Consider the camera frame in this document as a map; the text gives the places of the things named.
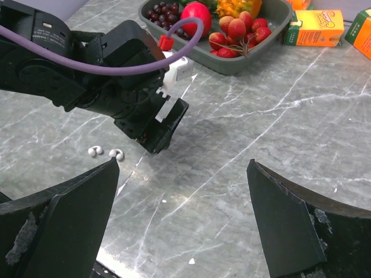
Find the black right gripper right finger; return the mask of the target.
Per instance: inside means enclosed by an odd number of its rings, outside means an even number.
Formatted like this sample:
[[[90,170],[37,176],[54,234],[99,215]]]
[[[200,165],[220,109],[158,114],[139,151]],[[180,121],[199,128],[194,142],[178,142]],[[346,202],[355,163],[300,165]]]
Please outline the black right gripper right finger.
[[[370,277],[370,211],[252,159],[247,178],[270,277]]]

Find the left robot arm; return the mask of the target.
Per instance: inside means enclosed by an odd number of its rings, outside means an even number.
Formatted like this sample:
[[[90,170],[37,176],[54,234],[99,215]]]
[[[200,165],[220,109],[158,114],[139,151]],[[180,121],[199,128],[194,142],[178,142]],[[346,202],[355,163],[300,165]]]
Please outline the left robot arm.
[[[56,16],[16,1],[1,2],[1,89],[40,96],[65,111],[76,108],[113,118],[147,152],[159,153],[188,109],[169,99],[168,66],[122,74],[165,59],[153,37],[126,20],[108,33],[72,31]]]

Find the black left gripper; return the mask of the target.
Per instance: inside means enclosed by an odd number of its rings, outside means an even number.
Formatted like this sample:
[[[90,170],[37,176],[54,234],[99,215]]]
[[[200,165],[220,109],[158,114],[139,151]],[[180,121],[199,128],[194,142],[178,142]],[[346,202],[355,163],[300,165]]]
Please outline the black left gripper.
[[[149,64],[165,56],[153,37],[135,21],[126,20],[108,33],[83,32],[78,39],[85,43],[82,61],[105,67],[131,67]],[[169,96],[160,88],[168,67],[129,76],[87,75],[83,83],[86,95],[78,108],[110,116],[129,138],[147,152],[157,154],[170,145],[171,137],[189,105],[178,99],[163,122],[156,115]]]

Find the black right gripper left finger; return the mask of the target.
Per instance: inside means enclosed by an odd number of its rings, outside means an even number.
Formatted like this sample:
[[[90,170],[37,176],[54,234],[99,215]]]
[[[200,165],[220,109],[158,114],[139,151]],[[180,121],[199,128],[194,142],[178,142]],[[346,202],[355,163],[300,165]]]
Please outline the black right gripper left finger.
[[[98,263],[117,189],[116,159],[12,200],[1,194],[1,277],[115,277]]]

